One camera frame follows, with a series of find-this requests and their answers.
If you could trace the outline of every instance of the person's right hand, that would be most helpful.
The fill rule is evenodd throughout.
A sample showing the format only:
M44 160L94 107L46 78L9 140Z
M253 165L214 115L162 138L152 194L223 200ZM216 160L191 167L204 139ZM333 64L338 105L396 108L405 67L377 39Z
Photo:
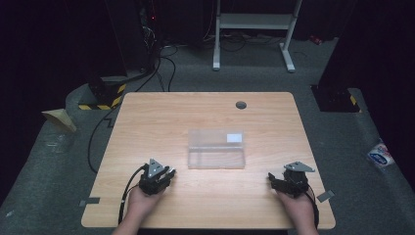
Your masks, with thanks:
M291 198L283 192L276 191L284 204L285 210L292 220L299 235L318 234L314 225L314 211L310 200L304 194Z

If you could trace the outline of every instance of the gray carpet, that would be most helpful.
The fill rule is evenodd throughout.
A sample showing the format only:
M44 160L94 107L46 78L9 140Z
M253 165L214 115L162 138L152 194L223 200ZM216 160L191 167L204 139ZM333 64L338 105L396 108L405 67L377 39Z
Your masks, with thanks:
M397 165L380 173L365 159L380 137L358 89L350 89L362 113L321 113L310 85L317 84L336 41L316 46L294 40L290 46L297 71L287 73L277 44L246 45L236 52L222 50L221 70L212 71L212 49L170 47L162 50L176 64L170 90L175 91L289 91L292 92L330 200L337 225L321 234L415 234L415 197ZM223 43L226 49L241 44ZM161 59L165 89L173 72ZM133 92L146 78L127 84ZM111 234L111 228L84 228L80 220L95 174L87 162L91 133L107 111L81 111L77 101L85 85L68 95L66 109L77 132L63 153L50 139L56 129L45 121L16 184L0 209L0 234ZM140 91L161 91L155 76ZM117 110L110 115L116 119ZM94 135L92 165L99 167L111 129L104 121ZM264 234L265 231L253 233Z

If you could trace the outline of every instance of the white label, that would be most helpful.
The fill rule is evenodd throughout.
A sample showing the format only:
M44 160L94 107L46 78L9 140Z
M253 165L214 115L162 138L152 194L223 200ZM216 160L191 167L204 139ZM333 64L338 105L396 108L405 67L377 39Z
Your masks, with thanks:
M228 134L227 135L228 143L241 143L242 142L242 134Z

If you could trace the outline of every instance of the light wood table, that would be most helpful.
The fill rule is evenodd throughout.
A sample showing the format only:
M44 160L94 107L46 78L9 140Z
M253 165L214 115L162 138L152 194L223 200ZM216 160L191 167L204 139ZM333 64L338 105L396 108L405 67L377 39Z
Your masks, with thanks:
M247 107L236 108L238 101ZM244 130L244 169L189 169L188 130ZM122 192L150 158L176 168L147 228L287 229L293 224L270 187L268 172L300 161L316 196L325 191L292 94L202 92L126 94L82 218L85 227L116 227ZM330 203L319 203L320 229L335 226Z

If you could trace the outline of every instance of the beige paper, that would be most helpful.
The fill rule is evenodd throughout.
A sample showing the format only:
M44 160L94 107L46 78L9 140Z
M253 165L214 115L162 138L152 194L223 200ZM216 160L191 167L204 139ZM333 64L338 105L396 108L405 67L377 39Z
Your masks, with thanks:
M51 121L56 127L66 132L75 132L76 126L68 116L68 113L64 109L44 111L42 115Z

